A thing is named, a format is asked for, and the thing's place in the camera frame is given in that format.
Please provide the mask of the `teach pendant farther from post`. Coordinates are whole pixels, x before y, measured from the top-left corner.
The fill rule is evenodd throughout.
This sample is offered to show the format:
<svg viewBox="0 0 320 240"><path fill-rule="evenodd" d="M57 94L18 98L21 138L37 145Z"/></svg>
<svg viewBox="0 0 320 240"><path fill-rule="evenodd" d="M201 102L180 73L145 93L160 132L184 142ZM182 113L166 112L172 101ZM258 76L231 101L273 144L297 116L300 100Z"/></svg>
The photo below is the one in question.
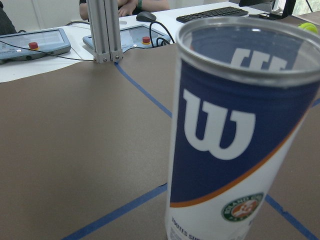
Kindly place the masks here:
<svg viewBox="0 0 320 240"><path fill-rule="evenodd" d="M71 43L62 28L2 35L0 63L30 61L48 55L61 55L71 50Z"/></svg>

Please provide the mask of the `black monitor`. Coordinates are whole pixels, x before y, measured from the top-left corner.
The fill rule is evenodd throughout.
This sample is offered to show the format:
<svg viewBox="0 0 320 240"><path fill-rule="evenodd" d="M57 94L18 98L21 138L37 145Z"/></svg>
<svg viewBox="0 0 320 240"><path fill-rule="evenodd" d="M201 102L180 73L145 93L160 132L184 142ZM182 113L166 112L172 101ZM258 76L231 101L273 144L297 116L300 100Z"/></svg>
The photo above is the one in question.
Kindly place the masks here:
<svg viewBox="0 0 320 240"><path fill-rule="evenodd" d="M266 20L281 20L293 14L296 0L240 0L239 7L250 7L263 11L249 17Z"/></svg>

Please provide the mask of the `Wilson tennis ball can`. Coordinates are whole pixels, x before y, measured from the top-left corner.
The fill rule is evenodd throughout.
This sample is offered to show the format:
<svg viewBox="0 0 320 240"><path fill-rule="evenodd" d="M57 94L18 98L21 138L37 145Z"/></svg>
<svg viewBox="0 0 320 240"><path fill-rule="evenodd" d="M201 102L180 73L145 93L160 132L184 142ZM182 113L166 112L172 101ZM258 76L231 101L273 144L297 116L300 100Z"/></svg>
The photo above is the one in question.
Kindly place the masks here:
<svg viewBox="0 0 320 240"><path fill-rule="evenodd" d="M170 240L242 240L320 87L320 37L209 17L176 35L165 211Z"/></svg>

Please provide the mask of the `yellow tennis ball far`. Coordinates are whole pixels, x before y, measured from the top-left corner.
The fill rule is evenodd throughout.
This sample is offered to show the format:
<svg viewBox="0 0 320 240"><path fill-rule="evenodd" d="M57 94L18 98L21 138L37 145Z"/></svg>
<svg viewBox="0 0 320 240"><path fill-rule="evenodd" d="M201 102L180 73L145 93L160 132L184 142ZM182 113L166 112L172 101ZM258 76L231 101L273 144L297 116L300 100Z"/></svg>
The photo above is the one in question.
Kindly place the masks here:
<svg viewBox="0 0 320 240"><path fill-rule="evenodd" d="M298 25L298 27L305 31L318 34L318 28L313 23L310 23L310 22L301 23Z"/></svg>

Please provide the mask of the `person in black shirt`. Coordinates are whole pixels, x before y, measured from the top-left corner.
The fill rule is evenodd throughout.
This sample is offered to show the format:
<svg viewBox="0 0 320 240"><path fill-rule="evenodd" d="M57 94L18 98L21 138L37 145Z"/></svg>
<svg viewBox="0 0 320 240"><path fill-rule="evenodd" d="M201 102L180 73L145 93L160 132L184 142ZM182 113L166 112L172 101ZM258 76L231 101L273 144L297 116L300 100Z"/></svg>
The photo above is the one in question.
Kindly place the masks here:
<svg viewBox="0 0 320 240"><path fill-rule="evenodd" d="M170 9L167 0L118 0L118 16L137 15L140 12L159 12Z"/></svg>

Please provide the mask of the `teach pendant near post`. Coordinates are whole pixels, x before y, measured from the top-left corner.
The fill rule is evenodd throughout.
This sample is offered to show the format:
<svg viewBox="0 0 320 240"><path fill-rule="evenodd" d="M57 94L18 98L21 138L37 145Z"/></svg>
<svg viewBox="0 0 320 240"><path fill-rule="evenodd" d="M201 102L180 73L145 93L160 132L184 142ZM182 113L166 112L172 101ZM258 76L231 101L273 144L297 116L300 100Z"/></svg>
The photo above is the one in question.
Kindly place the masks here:
<svg viewBox="0 0 320 240"><path fill-rule="evenodd" d="M129 49L149 49L165 46L171 43L169 35L151 28L148 25L140 24L120 30L120 41L123 52Z"/></svg>

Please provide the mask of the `black computer mouse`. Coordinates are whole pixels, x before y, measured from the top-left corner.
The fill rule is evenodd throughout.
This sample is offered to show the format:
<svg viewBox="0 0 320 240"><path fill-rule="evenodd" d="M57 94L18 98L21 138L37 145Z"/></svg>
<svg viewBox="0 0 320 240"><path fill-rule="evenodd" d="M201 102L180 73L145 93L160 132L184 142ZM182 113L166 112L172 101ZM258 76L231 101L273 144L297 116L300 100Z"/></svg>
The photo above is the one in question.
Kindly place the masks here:
<svg viewBox="0 0 320 240"><path fill-rule="evenodd" d="M136 20L138 22L155 22L157 17L148 11L142 11L136 15Z"/></svg>

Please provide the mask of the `black keyboard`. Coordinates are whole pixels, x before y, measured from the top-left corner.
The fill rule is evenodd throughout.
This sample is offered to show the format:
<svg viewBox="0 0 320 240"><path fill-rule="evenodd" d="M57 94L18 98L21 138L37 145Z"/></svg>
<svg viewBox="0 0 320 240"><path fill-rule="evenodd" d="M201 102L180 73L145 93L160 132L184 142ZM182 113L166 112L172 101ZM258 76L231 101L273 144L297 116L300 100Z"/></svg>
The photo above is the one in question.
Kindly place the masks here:
<svg viewBox="0 0 320 240"><path fill-rule="evenodd" d="M232 6L227 6L227 7L192 13L188 15L178 16L176 18L176 21L180 23L187 23L193 20L205 19L205 18L211 18L211 17L227 17L227 16L242 17L248 14L249 12L246 10L242 10L240 8L236 8Z"/></svg>

